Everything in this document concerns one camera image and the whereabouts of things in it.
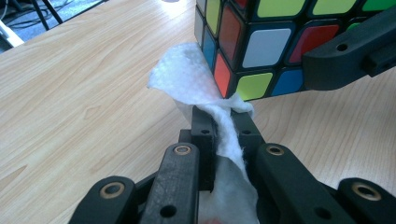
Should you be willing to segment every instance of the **white tissue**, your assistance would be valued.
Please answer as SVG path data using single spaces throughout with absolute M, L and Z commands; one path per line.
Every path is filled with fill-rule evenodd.
M 148 87 L 165 91 L 185 105 L 197 105 L 210 114 L 218 125 L 217 155 L 224 158 L 219 158 L 212 193 L 200 193 L 199 222 L 257 222 L 257 192 L 248 181 L 243 151 L 231 119 L 231 109 L 252 114 L 252 104 L 243 102 L 237 94 L 230 99 L 222 99 L 196 43 L 169 49 L 151 71 Z

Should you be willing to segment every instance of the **screw hole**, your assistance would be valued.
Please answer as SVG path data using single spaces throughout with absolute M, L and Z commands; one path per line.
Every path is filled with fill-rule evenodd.
M 274 156 L 281 156 L 285 153 L 285 151 L 282 148 L 276 147 L 276 146 L 267 147 L 267 152 L 269 152 L 270 154 L 272 154 Z
M 340 44 L 337 46 L 338 51 L 344 51 L 347 49 L 347 45 L 346 44 Z
M 174 152 L 179 156 L 184 156 L 191 152 L 191 148 L 188 146 L 178 146 L 174 148 Z
M 352 189 L 356 194 L 369 201 L 381 200 L 381 194 L 366 184 L 354 183 Z
M 124 190 L 125 186 L 121 182 L 112 182 L 100 189 L 100 196 L 104 199 L 113 199 L 119 197 Z
M 321 217 L 321 218 L 327 219 L 327 220 L 332 219 L 332 214 L 327 209 L 324 209 L 322 207 L 317 207 L 314 209 L 314 211 L 318 217 Z
M 176 208 L 173 205 L 166 205 L 164 206 L 160 214 L 162 217 L 173 217 L 176 214 Z

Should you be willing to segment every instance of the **black mechanical part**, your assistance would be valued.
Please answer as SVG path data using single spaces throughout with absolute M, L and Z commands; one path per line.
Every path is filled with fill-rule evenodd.
M 396 223 L 396 199 L 371 181 L 344 179 L 336 198 L 357 223 Z
M 259 195 L 274 199 L 276 223 L 354 223 L 349 214 L 308 172 L 289 149 L 264 144 L 256 156 L 255 183 Z
M 369 74 L 374 77 L 396 65 L 396 7 L 303 55 L 304 85 L 331 91 Z
M 199 150 L 189 143 L 166 149 L 140 223 L 196 223 Z
M 137 221 L 134 182 L 111 176 L 97 182 L 78 204 L 70 219 L 78 223 L 133 223 Z
M 200 154 L 215 145 L 216 127 L 206 113 L 198 111 L 194 116 L 198 118 L 195 122 L 204 125 L 193 124 L 191 130 L 180 131 L 179 143 L 166 149 L 159 172 L 136 185 L 119 176 L 99 181 L 78 205 L 70 223 L 196 223 L 198 180 L 205 179 L 198 176 L 199 165 L 216 157 Z M 232 116 L 248 177 L 259 194 L 260 223 L 395 222 L 396 199 L 378 185 L 358 178 L 343 180 L 338 190 L 321 184 L 286 147 L 265 144 L 248 113 Z M 207 133 L 202 130 L 213 131 L 213 135 L 197 137 Z M 197 133 L 197 142 L 205 142 L 201 146 L 208 147 L 198 150 L 190 144 L 192 133 Z M 205 175 L 211 175 L 212 171 L 206 171 Z
M 216 124 L 206 112 L 192 108 L 191 143 L 200 150 L 199 190 L 212 190 L 216 178 Z

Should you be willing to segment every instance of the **blue sticker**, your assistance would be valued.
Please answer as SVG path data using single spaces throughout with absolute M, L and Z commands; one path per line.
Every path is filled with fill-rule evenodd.
M 289 70 L 280 75 L 271 95 L 277 96 L 297 92 L 302 85 L 303 71 Z
M 211 71 L 213 71 L 215 55 L 216 55 L 216 42 L 212 34 L 210 34 L 207 26 L 204 32 L 204 45 L 202 52 L 204 53 L 205 59 Z

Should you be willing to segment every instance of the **wood grain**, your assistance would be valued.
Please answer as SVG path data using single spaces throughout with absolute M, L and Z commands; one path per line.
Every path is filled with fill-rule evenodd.
M 189 123 L 148 74 L 195 41 L 194 4 L 108 1 L 0 55 L 0 223 L 65 223 L 96 181 L 158 168 Z M 396 194 L 395 75 L 255 101 L 254 120 L 320 181 Z

